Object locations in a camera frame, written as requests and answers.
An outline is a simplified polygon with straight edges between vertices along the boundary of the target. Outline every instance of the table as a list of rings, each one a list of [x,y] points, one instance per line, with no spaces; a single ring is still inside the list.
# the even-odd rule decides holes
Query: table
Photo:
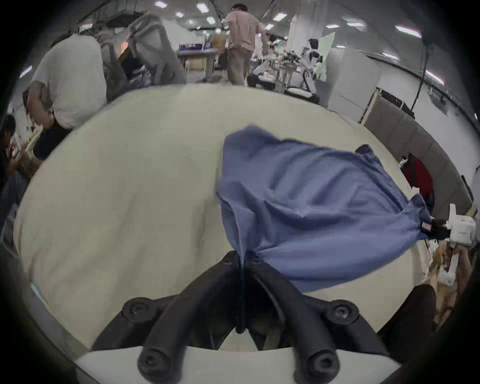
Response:
[[[177,294],[231,250],[215,180],[225,136],[250,123],[341,150],[369,144],[413,195],[372,133],[318,105],[219,84],[126,94],[44,162],[15,224],[24,270],[81,343],[90,347],[128,299]],[[366,276],[309,295],[354,302],[378,331],[418,281],[426,252],[419,242]]]
[[[195,50],[195,49],[188,49],[184,51],[178,51],[177,56],[182,60],[182,64],[185,60],[189,58],[198,58],[198,57],[205,57],[207,59],[207,63],[205,66],[205,81],[210,83],[212,81],[212,74],[213,74],[213,64],[215,60],[215,56],[218,54],[218,50],[214,48],[208,48],[204,50]]]

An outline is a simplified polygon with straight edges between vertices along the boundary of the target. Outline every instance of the screw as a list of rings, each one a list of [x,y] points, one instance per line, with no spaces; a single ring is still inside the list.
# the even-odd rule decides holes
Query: screw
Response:
[[[160,351],[150,349],[139,361],[138,368],[147,376],[164,376],[170,369],[169,358]]]
[[[314,377],[333,379],[338,373],[338,360],[332,352],[319,352],[309,359],[308,371]]]
[[[144,311],[147,311],[148,310],[148,307],[143,304],[143,303],[135,303],[134,305],[132,305],[132,308],[130,309],[130,312],[133,314],[133,315],[138,315],[138,313],[140,312],[144,312]]]
[[[352,311],[346,305],[335,307],[334,315],[340,319],[347,319],[352,315]]]

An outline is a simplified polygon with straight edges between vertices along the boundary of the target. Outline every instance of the gray partition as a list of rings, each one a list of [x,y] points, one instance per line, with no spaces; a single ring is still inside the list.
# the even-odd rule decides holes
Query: gray partition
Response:
[[[451,203],[456,205],[459,215],[470,209],[472,199],[454,164],[411,116],[376,93],[362,125],[385,145],[397,161],[411,153],[425,165],[433,179],[433,216],[448,219]]]

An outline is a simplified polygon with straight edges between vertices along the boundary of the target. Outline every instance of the pink shirt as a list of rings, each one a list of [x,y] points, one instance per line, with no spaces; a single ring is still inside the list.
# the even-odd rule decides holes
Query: pink shirt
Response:
[[[264,48],[267,47],[264,26],[248,12],[232,11],[225,18],[230,29],[228,49],[245,48],[253,52],[255,50],[255,35],[262,34]]]

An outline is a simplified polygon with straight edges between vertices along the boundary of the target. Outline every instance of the khaki pants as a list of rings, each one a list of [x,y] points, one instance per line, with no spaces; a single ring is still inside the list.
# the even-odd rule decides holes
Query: khaki pants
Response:
[[[245,85],[245,78],[250,71],[252,51],[245,48],[228,50],[228,80],[233,85]]]

